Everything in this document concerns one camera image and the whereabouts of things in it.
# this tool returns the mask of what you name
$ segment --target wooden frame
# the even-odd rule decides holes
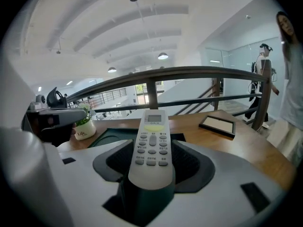
[[[204,122],[205,122],[208,118],[212,118],[212,119],[216,119],[216,120],[219,120],[219,121],[224,121],[224,122],[231,123],[231,124],[232,124],[232,130],[231,130],[231,131],[224,131],[224,130],[221,130],[221,129],[218,129],[218,128],[215,128],[215,127],[212,127],[212,126],[209,126],[209,125],[204,124]],[[200,128],[203,128],[203,129],[206,129],[206,130],[209,130],[209,131],[213,131],[213,132],[215,132],[215,133],[219,133],[219,134],[222,134],[222,135],[231,137],[231,138],[234,138],[234,137],[235,137],[235,133],[236,133],[236,122],[229,121],[229,120],[222,119],[222,118],[218,118],[218,117],[214,117],[214,116],[209,116],[209,115],[206,116],[206,117],[199,123],[199,127],[200,127]]]

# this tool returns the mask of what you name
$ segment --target window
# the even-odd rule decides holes
[[[137,93],[137,101],[138,104],[148,104],[149,98],[147,95],[147,86],[146,83],[135,85],[136,93]],[[164,83],[163,81],[156,82],[157,95],[159,96],[164,92]]]
[[[137,96],[138,98],[138,104],[145,104],[144,95]]]

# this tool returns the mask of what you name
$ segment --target long hair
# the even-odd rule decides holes
[[[284,44],[282,45],[283,55],[288,61],[290,61],[290,53],[291,53],[290,45],[293,43],[293,41],[291,39],[291,36],[289,36],[281,27],[281,25],[279,23],[279,19],[278,19],[279,15],[285,16],[289,21],[290,21],[290,19],[289,19],[289,16],[285,12],[280,11],[276,14],[276,23],[279,26],[281,38],[282,38],[282,41],[284,42]]]

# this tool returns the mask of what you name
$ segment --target remote control display screen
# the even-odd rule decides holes
[[[147,122],[161,122],[161,115],[149,115]]]

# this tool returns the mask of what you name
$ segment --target potted plant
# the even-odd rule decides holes
[[[79,108],[83,109],[86,113],[86,117],[78,122],[76,122],[76,134],[77,140],[84,140],[92,137],[96,133],[96,127],[91,120],[92,115],[90,114],[89,104],[80,104]]]

